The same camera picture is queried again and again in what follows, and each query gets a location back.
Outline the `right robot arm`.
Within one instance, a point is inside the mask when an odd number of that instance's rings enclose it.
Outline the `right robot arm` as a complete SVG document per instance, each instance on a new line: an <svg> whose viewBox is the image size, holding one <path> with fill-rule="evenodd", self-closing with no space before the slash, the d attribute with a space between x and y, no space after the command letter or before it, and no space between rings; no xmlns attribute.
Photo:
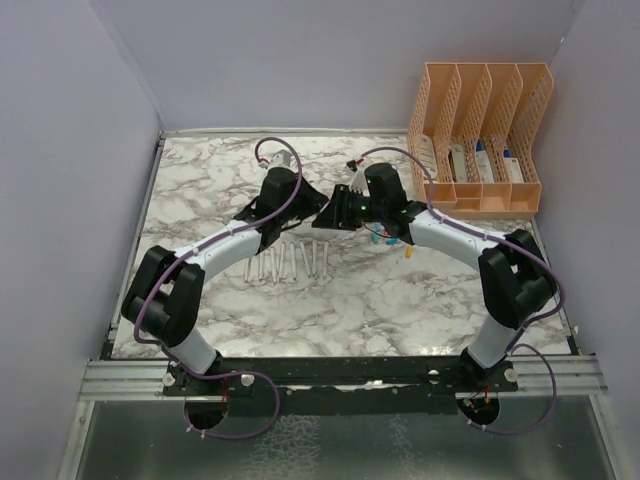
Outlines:
<svg viewBox="0 0 640 480"><path fill-rule="evenodd" d="M391 237L446 254L479 273L487 317L461 354L459 378L469 390L486 388L525 322L557 292L533 236L524 229L482 231L410 200L388 163L355 166L351 182L334 188L312 226L354 231L368 223L379 223Z"/></svg>

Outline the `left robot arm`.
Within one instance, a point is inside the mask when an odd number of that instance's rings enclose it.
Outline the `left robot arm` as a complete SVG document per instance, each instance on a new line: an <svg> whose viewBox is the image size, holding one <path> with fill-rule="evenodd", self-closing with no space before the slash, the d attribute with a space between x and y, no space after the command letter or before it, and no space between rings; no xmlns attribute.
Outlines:
<svg viewBox="0 0 640 480"><path fill-rule="evenodd" d="M205 283L270 247L291 221L302 221L328 197L286 167L268 171L260 193L219 232L177 250L149 249L121 306L138 333L188 370L186 382L206 395L220 385L219 352L196 328Z"/></svg>

